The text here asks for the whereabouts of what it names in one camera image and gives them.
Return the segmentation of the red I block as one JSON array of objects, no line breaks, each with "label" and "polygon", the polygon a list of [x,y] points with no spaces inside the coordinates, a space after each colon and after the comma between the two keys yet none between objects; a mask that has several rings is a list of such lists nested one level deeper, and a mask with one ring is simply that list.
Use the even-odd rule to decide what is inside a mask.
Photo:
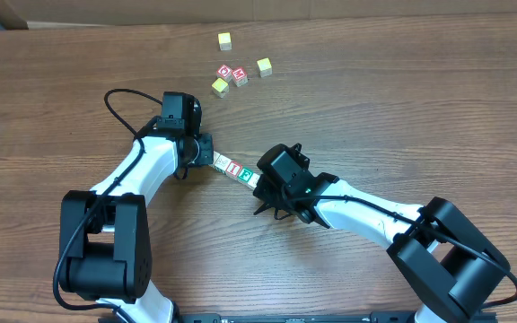
[{"label": "red I block", "polygon": [[227,177],[237,180],[243,167],[236,161],[230,161],[226,166],[224,172]]}]

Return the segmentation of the white blue picture block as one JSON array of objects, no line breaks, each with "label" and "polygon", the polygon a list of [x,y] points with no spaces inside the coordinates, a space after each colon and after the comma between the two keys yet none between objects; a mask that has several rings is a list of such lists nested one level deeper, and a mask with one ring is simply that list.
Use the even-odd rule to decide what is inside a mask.
[{"label": "white blue picture block", "polygon": [[216,165],[217,161],[221,157],[221,154],[219,152],[214,152],[214,160],[213,160],[213,166]]}]

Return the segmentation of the white green picture block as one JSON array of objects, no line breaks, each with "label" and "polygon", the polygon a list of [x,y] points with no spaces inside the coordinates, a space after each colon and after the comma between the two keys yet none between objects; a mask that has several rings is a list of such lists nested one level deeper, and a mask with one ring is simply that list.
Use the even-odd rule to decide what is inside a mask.
[{"label": "white green picture block", "polygon": [[231,162],[232,160],[230,158],[220,155],[215,159],[214,167],[218,171],[225,173]]}]

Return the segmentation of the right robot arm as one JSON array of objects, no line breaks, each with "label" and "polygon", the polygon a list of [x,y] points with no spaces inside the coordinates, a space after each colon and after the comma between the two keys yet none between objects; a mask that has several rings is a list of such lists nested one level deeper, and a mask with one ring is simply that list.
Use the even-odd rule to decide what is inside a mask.
[{"label": "right robot arm", "polygon": [[423,303],[417,322],[471,322],[510,264],[452,202],[409,205],[364,193],[336,175],[313,176],[301,146],[278,144],[258,161],[261,211],[350,231],[386,249]]}]

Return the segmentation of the plain white wooden block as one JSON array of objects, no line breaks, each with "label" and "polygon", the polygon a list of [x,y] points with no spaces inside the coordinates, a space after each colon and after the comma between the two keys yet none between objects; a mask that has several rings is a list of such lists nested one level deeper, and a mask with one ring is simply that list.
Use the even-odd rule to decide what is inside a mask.
[{"label": "plain white wooden block", "polygon": [[255,189],[258,185],[260,176],[257,173],[253,173],[250,176],[249,181],[247,182],[247,186],[251,189]]}]

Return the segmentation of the green F block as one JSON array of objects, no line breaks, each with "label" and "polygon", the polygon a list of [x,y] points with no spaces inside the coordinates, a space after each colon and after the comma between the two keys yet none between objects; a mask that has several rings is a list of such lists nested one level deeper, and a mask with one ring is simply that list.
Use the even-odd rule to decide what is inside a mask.
[{"label": "green F block", "polygon": [[250,183],[250,180],[252,179],[253,175],[254,175],[254,172],[251,169],[241,168],[239,174],[237,175],[237,180],[240,183],[248,185]]}]

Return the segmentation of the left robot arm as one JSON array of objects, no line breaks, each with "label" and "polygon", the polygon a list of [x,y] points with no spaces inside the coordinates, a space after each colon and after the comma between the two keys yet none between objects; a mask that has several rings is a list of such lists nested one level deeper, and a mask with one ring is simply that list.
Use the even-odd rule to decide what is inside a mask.
[{"label": "left robot arm", "polygon": [[183,180],[211,164],[213,141],[200,131],[195,96],[165,92],[157,102],[161,113],[131,131],[131,151],[119,166],[91,189],[63,197],[53,295],[66,310],[109,309],[121,322],[181,320],[151,280],[147,206],[167,178]]}]

